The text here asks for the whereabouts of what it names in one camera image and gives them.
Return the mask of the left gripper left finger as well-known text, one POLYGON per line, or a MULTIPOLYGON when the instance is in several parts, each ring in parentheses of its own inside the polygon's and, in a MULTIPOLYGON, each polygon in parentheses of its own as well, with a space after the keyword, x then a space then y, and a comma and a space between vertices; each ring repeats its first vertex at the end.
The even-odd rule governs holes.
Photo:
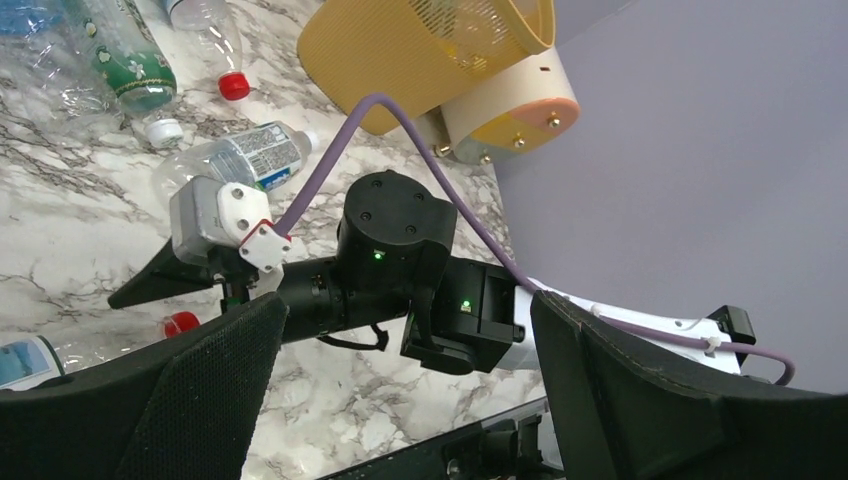
POLYGON ((269 293, 171 339, 1 394, 5 479, 237 479, 288 309, 269 293))

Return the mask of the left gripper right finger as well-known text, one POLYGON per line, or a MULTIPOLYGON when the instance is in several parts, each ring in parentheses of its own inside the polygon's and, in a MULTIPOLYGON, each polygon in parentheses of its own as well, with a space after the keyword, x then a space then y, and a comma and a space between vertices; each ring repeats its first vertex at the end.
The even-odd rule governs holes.
POLYGON ((562 296, 531 319, 569 479, 843 479, 847 399, 721 372, 562 296))

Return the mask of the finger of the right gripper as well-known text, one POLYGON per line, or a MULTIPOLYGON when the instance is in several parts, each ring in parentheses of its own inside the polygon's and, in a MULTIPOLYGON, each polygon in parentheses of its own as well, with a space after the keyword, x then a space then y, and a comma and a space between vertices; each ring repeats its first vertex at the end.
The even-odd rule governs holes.
POLYGON ((179 260, 172 240, 168 239, 147 265, 112 293, 107 302, 112 309, 123 309, 211 289, 216 284, 207 267, 179 260))

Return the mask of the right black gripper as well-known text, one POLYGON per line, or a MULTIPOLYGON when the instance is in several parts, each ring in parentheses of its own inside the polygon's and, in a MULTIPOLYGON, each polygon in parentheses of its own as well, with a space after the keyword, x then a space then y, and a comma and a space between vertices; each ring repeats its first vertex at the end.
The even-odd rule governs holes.
POLYGON ((282 341, 317 338, 358 350, 335 333, 406 319, 401 355, 451 375, 489 373, 524 339, 517 281, 503 267, 451 254, 457 208, 387 170, 349 188, 332 257, 289 263, 276 291, 288 306, 282 341))

